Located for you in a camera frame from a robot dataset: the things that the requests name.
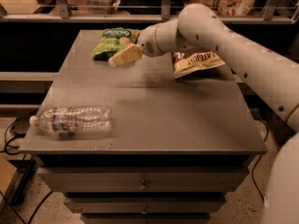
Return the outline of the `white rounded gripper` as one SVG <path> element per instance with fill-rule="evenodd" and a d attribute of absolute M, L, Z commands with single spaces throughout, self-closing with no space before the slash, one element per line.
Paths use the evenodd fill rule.
<path fill-rule="evenodd" d="M 161 56 L 163 53 L 159 50 L 155 37 L 156 28 L 156 25 L 151 25 L 142 30 L 136 41 L 137 45 L 130 44 L 116 52 L 108 59 L 108 63 L 112 67 L 118 67 L 139 60 L 143 54 L 148 57 Z"/>

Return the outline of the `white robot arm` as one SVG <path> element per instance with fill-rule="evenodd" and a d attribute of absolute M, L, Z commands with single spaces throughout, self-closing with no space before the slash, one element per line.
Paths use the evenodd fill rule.
<path fill-rule="evenodd" d="M 207 49 L 220 56 L 294 131 L 278 152 L 263 201 L 261 224 L 299 224 L 299 65 L 230 30 L 202 4 L 183 8 L 174 20 L 140 32 L 134 44 L 108 60 L 117 67 L 167 52 Z"/>

